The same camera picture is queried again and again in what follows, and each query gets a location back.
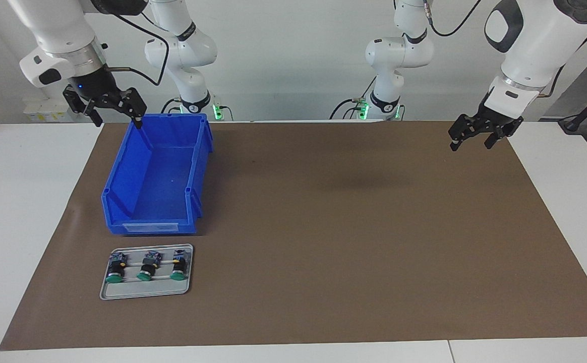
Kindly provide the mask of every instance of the blue plastic bin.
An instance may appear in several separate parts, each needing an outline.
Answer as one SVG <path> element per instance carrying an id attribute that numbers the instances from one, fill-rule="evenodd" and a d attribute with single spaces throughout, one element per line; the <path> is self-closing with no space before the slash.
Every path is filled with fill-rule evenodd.
<path id="1" fill-rule="evenodd" d="M 123 138 L 101 200 L 114 234 L 190 234 L 213 138 L 206 115 L 147 114 Z"/>

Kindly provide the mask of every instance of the electronic component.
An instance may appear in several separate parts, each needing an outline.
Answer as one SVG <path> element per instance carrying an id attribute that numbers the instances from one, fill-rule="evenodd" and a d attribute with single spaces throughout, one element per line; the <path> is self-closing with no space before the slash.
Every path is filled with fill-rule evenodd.
<path id="1" fill-rule="evenodd" d="M 123 281 L 124 270 L 128 264 L 128 257 L 123 253 L 113 253 L 109 255 L 107 261 L 107 283 L 119 283 Z"/>
<path id="2" fill-rule="evenodd" d="M 137 274 L 137 278 L 142 281 L 150 281 L 161 264 L 161 253 L 148 251 L 141 263 L 143 266 L 141 266 L 141 271 Z"/>
<path id="3" fill-rule="evenodd" d="M 173 255 L 173 271 L 170 278 L 175 281 L 183 281 L 188 278 L 188 266 L 190 265 L 190 254 L 185 250 L 175 250 Z"/>

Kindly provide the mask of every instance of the metal tray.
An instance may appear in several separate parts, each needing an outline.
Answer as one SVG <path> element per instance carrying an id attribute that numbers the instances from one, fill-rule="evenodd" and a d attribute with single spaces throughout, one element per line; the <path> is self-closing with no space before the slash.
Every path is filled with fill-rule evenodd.
<path id="1" fill-rule="evenodd" d="M 183 281 L 174 281 L 170 278 L 173 271 L 172 257 L 175 250 L 185 250 L 190 253 L 188 264 L 188 275 Z M 141 261 L 148 251 L 162 253 L 162 260 L 151 281 L 141 281 L 137 273 L 141 270 Z M 128 256 L 128 263 L 125 268 L 123 281 L 119 283 L 107 283 L 107 264 L 103 275 L 103 283 L 100 289 L 100 298 L 103 300 L 142 298 L 149 296 L 164 296 L 184 294 L 190 288 L 190 278 L 193 264 L 194 248 L 191 244 L 173 246 L 155 246 L 143 248 L 119 248 L 111 253 L 121 252 Z"/>

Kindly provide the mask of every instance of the black clamp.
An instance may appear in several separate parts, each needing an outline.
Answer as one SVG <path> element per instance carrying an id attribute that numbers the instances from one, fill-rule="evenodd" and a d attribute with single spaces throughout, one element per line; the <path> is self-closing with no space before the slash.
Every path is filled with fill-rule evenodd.
<path id="1" fill-rule="evenodd" d="M 137 129 L 141 129 L 141 126 L 143 126 L 141 117 L 145 115 L 146 110 L 148 109 L 146 103 L 141 98 L 139 91 L 134 88 L 129 88 L 125 91 L 116 90 L 114 92 L 102 94 L 98 97 L 90 98 L 86 105 L 83 103 L 74 87 L 72 85 L 67 85 L 63 91 L 63 97 L 65 97 L 65 101 L 67 101 L 70 105 L 70 109 L 74 113 L 83 113 L 89 117 L 97 127 L 100 127 L 103 124 L 103 119 L 95 110 L 96 107 L 111 108 L 129 116 Z"/>
<path id="2" fill-rule="evenodd" d="M 482 100 L 476 115 L 473 117 L 465 114 L 460 115 L 448 130 L 452 140 L 450 143 L 452 151 L 457 151 L 464 140 L 482 133 L 490 133 L 484 145 L 487 149 L 492 149 L 499 140 L 513 136 L 524 121 L 522 117 L 513 119 L 484 106 L 489 95 L 490 93 Z"/>

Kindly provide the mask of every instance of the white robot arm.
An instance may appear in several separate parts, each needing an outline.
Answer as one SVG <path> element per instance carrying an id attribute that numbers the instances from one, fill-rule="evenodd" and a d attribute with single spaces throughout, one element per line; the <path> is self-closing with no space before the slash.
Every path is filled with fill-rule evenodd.
<path id="1" fill-rule="evenodd" d="M 424 67 L 435 52 L 423 0 L 400 0 L 394 22 L 402 36 L 376 39 L 366 50 L 367 61 L 377 74 L 374 90 L 367 96 L 368 118 L 392 119 L 404 84 L 399 69 Z"/>
<path id="2" fill-rule="evenodd" d="M 491 133 L 488 149 L 515 133 L 527 106 L 587 40 L 587 0 L 502 0 L 485 34 L 506 58 L 478 113 L 450 128 L 453 151 L 480 133 Z"/>
<path id="3" fill-rule="evenodd" d="M 107 70 L 101 44 L 84 18 L 78 0 L 8 0 L 22 23 L 33 32 L 38 47 L 20 62 L 31 84 L 44 87 L 68 80 L 63 96 L 72 111 L 84 113 L 100 126 L 94 108 L 112 108 L 128 115 L 141 127 L 146 104 L 134 88 L 122 91 Z M 92 0 L 93 9 L 138 15 L 144 0 Z"/>
<path id="4" fill-rule="evenodd" d="M 222 119 L 219 101 L 206 88 L 201 67 L 215 62 L 217 46 L 213 39 L 197 29 L 190 18 L 185 0 L 150 0 L 158 26 L 172 33 L 166 37 L 170 43 L 166 72 L 179 89 L 182 110 L 189 113 L 206 113 L 208 119 Z M 165 45 L 158 41 L 146 44 L 146 59 L 160 69 Z"/>

